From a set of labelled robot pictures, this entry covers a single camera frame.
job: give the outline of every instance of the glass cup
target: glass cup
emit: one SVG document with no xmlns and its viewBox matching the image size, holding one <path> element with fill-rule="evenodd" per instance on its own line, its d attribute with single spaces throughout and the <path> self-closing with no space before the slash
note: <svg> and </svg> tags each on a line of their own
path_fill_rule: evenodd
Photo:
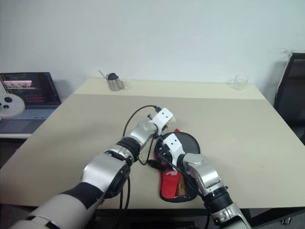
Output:
<svg viewBox="0 0 305 229">
<path fill-rule="evenodd" d="M 237 91 L 242 91 L 248 82 L 249 78 L 243 75 L 237 75 L 234 80 L 233 89 Z"/>
</svg>

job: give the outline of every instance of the stainless steel mug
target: stainless steel mug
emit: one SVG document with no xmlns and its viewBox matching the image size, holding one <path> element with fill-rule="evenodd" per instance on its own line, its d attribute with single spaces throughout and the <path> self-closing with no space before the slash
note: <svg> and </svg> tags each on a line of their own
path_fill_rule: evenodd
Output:
<svg viewBox="0 0 305 229">
<path fill-rule="evenodd" d="M 119 77 L 115 73 L 108 74 L 106 80 L 109 89 L 112 91 L 119 91 L 125 88 L 123 81 L 119 80 Z"/>
</svg>

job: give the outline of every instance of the laptop keyboard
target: laptop keyboard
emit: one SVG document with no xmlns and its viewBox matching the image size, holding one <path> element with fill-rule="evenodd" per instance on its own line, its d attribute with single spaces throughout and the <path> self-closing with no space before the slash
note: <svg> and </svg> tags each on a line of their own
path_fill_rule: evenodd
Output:
<svg viewBox="0 0 305 229">
<path fill-rule="evenodd" d="M 53 111 L 53 109 L 25 109 L 22 114 L 12 117 L 11 120 L 47 119 Z"/>
</svg>

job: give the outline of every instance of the desk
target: desk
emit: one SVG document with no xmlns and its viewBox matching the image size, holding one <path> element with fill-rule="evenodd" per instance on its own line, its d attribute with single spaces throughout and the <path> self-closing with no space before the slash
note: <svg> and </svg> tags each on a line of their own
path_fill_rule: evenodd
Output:
<svg viewBox="0 0 305 229">
<path fill-rule="evenodd" d="M 1 203 L 38 206 L 75 186 L 86 164 L 121 138 L 134 110 L 156 104 L 175 115 L 170 128 L 197 139 L 240 208 L 305 206 L 305 147 L 255 85 L 237 92 L 227 84 L 129 81 L 126 88 L 112 92 L 90 78 L 66 99 L 1 169 Z M 199 198 L 161 200 L 159 172 L 149 166 L 135 163 L 130 176 L 130 208 L 203 207 Z M 102 208 L 118 206 L 116 197 Z"/>
</svg>

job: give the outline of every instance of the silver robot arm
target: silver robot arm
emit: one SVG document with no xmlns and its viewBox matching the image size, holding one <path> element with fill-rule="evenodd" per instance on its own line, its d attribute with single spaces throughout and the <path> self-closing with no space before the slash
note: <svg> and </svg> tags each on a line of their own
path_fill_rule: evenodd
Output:
<svg viewBox="0 0 305 229">
<path fill-rule="evenodd" d="M 215 168 L 202 154 L 185 153 L 175 134 L 163 140 L 165 150 L 172 156 L 171 163 L 192 176 L 210 211 L 214 224 L 223 229 L 250 229 L 248 221 L 235 204 Z"/>
<path fill-rule="evenodd" d="M 54 196 L 18 221 L 12 229 L 83 229 L 96 208 L 106 199 L 118 195 L 147 141 L 161 134 L 174 121 L 163 108 L 149 122 L 139 123 L 118 143 L 97 155 L 84 169 L 81 183 Z"/>
</svg>

